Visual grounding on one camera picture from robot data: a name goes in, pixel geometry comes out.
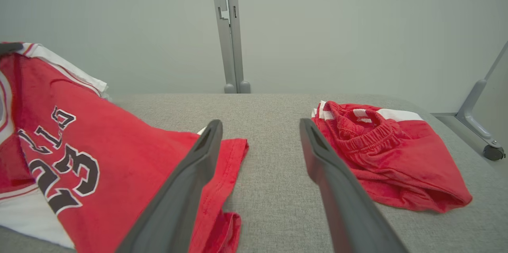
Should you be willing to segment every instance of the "clothing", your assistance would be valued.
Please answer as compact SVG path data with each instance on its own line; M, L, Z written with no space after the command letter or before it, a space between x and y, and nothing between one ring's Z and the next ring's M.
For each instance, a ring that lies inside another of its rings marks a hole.
M78 252L115 251L198 134L150 127L102 99L105 83L41 45L2 57L0 71L0 198L37 190L35 177ZM245 139L221 142L190 252L236 250L240 217L221 208L247 150Z
M445 144L416 113L321 101L312 121L374 201L439 213L471 202Z

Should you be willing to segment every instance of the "metal stand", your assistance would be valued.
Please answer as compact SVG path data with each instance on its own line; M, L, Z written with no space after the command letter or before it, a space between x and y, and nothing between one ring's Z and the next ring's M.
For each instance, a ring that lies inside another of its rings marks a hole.
M504 149L497 143L496 140L492 138L492 134L488 132L481 124L475 120L473 117L473 107L475 106L476 102L478 101L479 96L485 89L485 86L487 85L487 80L489 79L492 72L494 72L495 67L499 64L499 61L501 61L501 58L503 57L503 54L506 52L506 49L508 48L508 42L504 44L503 49L497 56L496 60L494 61L494 64L490 68L489 72L485 76L484 79L477 81L473 89L471 90L470 94L464 101L464 104L460 108L459 112L457 113L456 117L459 119L460 122L464 123L469 129L472 130L475 134L480 136L488 145L485 146L483 150L483 154L485 158L490 160L499 160L506 157L506 154L504 153Z

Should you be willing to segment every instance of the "red jersey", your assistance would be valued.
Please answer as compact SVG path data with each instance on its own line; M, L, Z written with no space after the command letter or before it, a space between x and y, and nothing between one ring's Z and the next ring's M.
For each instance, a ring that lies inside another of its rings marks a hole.
M471 202L445 144L418 114L321 101L312 121L374 201L439 213Z
M102 81L24 46L0 60L0 199L36 182L78 252L113 252L198 134L147 125L101 98ZM222 141L190 252L236 250L240 217L221 209L247 150L245 139Z

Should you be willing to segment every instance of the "gray fabric surface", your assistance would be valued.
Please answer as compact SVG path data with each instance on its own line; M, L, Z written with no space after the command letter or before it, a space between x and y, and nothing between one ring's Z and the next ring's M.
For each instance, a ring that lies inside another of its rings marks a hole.
M249 152L224 205L242 218L238 252L293 253L332 251L321 196L307 176L298 129L299 119L310 117L320 100L417 112L443 138L473 201L443 215L377 204L410 252L506 251L508 185L450 129L406 101L346 94L144 94L115 103L165 130L197 132L211 119L221 119L224 139L247 138ZM0 230L2 245L4 235ZM33 239L16 238L26 242L7 243L9 252L32 252L27 248ZM64 252L52 244L40 246L47 248L45 252Z

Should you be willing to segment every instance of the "red fabric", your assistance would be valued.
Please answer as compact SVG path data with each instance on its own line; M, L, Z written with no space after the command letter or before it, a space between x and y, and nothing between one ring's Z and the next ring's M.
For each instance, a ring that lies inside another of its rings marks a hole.
M354 109L365 109L366 116ZM333 119L318 111L312 120L374 201L439 213L469 204L472 196L459 169L430 125L385 119L379 109L329 101L323 111Z
M115 251L198 135L153 128L38 58L5 56L0 70L12 89L8 110L15 125L0 141L0 193L30 186L31 175L43 190L41 183L51 176L43 174L47 166L58 178L45 197L76 250ZM57 141L61 137L61 145L36 134L40 127ZM18 138L19 131L35 146ZM216 174L203 188L190 252L236 251L240 217L221 208L247 150L245 139L222 141ZM27 165L39 167L30 173Z

